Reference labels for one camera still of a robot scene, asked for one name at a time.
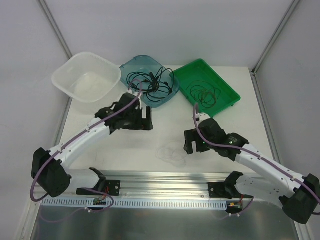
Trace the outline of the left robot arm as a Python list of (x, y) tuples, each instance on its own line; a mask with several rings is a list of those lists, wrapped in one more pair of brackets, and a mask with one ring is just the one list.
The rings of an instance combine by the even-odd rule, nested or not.
[(106, 177), (96, 168), (76, 170), (70, 167), (89, 147), (117, 130), (151, 131), (152, 108), (143, 107), (141, 98), (124, 93), (111, 106), (101, 108), (78, 134), (65, 143), (33, 154), (31, 177), (47, 196), (56, 198), (67, 190), (78, 195), (104, 195), (110, 192)]

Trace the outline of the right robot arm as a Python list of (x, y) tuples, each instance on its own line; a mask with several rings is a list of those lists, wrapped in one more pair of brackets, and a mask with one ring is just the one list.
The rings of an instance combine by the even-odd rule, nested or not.
[(251, 196), (269, 202), (293, 221), (305, 225), (320, 204), (320, 180), (313, 174), (304, 176), (261, 154), (237, 133), (226, 133), (213, 118), (196, 118), (194, 129), (184, 132), (187, 154), (213, 150), (221, 157), (241, 164), (256, 174), (233, 171), (223, 182), (209, 183), (210, 197), (233, 199)]

